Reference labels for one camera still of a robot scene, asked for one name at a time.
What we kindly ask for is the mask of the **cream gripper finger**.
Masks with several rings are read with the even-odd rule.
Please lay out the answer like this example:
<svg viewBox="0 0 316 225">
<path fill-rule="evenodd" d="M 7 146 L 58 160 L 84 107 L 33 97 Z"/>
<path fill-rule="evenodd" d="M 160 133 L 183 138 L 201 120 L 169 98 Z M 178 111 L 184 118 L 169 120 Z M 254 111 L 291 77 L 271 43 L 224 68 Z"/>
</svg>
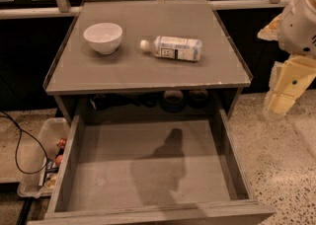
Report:
<svg viewBox="0 0 316 225">
<path fill-rule="evenodd" d="M 313 56 L 292 54 L 284 63 L 276 61 L 265 97 L 264 117 L 284 117 L 315 78 L 316 59 Z"/>
<path fill-rule="evenodd" d="M 257 34 L 259 39 L 263 40 L 278 40 L 278 27 L 279 27 L 279 20 L 281 15 L 277 15 L 274 17 L 264 28 L 260 29 Z"/>
</svg>

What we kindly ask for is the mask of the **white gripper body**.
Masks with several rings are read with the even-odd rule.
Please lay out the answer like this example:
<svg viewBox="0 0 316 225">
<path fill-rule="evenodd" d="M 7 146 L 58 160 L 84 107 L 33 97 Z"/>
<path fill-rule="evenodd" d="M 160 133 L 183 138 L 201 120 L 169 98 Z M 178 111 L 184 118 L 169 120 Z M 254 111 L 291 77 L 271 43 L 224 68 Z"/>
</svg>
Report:
<svg viewBox="0 0 316 225">
<path fill-rule="evenodd" d="M 316 0 L 291 0 L 278 26 L 278 45 L 291 54 L 316 56 Z"/>
</svg>

